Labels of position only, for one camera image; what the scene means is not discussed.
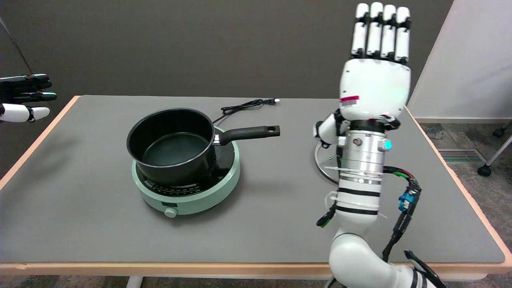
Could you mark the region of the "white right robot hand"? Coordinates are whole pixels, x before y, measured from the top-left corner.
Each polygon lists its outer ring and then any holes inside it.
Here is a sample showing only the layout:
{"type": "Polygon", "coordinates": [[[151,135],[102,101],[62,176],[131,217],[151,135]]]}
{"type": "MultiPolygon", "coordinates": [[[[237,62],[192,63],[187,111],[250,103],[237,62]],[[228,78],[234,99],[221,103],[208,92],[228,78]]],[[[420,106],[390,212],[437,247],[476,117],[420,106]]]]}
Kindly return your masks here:
{"type": "Polygon", "coordinates": [[[356,7],[350,59],[340,77],[339,107],[318,122],[313,136],[336,144],[342,123],[370,121],[398,128],[411,88],[411,14],[407,7],[361,2],[356,7]]]}

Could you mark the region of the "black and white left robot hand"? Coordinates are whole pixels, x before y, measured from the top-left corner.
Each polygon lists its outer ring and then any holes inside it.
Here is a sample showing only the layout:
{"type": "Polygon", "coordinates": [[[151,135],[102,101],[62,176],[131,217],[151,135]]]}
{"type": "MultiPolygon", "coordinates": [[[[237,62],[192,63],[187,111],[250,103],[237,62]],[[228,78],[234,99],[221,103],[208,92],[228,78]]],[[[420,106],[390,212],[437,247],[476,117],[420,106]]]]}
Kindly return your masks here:
{"type": "Polygon", "coordinates": [[[1,122],[35,122],[50,114],[45,106],[27,106],[27,103],[50,102],[56,93],[44,92],[52,87],[46,74],[20,75],[0,79],[1,122]]]}

